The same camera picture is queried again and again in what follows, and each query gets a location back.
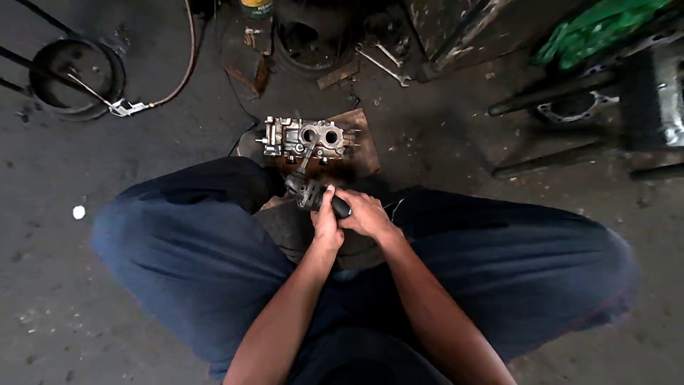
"green plastic bag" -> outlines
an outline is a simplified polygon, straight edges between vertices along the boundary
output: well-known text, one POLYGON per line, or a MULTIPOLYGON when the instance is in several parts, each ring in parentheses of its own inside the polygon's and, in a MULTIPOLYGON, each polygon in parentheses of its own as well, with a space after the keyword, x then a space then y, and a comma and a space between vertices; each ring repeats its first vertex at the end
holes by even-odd
POLYGON ((549 41, 530 59, 550 63, 558 54, 560 69, 570 69, 585 58, 634 32, 656 10, 671 0, 603 0, 553 31, 549 41))

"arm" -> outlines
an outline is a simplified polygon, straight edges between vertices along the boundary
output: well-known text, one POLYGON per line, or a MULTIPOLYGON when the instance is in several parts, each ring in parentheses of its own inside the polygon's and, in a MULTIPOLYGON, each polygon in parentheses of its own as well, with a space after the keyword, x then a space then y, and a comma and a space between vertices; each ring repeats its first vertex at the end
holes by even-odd
POLYGON ((411 249, 380 201, 339 189, 336 194, 352 208, 352 216, 339 225, 372 237, 380 246, 411 326, 437 367, 467 384, 515 384, 496 351, 411 249))
POLYGON ((321 210, 311 213, 316 235, 302 261, 254 320, 223 380, 233 384, 282 384, 311 322, 344 234, 337 228, 328 188, 321 210))

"jeans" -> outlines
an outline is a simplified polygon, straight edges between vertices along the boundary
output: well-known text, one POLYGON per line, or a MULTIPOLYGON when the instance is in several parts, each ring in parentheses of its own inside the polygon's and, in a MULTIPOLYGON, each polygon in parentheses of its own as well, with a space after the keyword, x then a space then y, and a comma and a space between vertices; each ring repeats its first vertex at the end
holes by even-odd
MULTIPOLYGON (((99 212, 92 246, 221 378, 295 268, 252 217, 282 193, 277 172, 247 158, 199 164, 121 193, 99 212)), ((504 361, 613 321, 635 301, 639 271, 628 244, 572 212, 420 190, 393 221, 504 361)), ((386 264, 326 282, 302 351, 346 326, 417 346, 386 264)), ((306 363, 300 356, 297 364, 306 363)))

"hand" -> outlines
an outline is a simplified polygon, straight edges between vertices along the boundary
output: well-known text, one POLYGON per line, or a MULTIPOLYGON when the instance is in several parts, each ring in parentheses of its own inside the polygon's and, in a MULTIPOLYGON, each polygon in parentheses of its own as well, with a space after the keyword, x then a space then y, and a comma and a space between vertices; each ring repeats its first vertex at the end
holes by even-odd
POLYGON ((314 241, 337 251, 344 242, 344 232, 337 227, 337 220, 332 211, 332 197, 335 196, 335 186, 328 186, 323 194, 321 208, 311 212, 311 222, 316 230, 314 241))
POLYGON ((344 229, 369 236, 376 241, 387 234, 401 235, 402 231, 389 220, 379 199, 352 190, 335 190, 335 195, 344 199, 352 208, 352 215, 338 222, 344 229))

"person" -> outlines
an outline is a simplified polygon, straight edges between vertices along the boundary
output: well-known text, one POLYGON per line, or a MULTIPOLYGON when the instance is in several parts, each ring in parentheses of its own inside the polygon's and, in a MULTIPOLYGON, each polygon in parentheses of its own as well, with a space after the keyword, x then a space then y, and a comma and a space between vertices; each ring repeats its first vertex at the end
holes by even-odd
POLYGON ((610 229, 435 190, 388 213, 328 187, 295 265, 252 217, 284 193, 275 169, 222 158, 130 187, 94 223, 102 261, 223 384, 513 384, 506 362, 635 300, 638 269, 610 229), (342 229, 386 262, 331 277, 342 229))

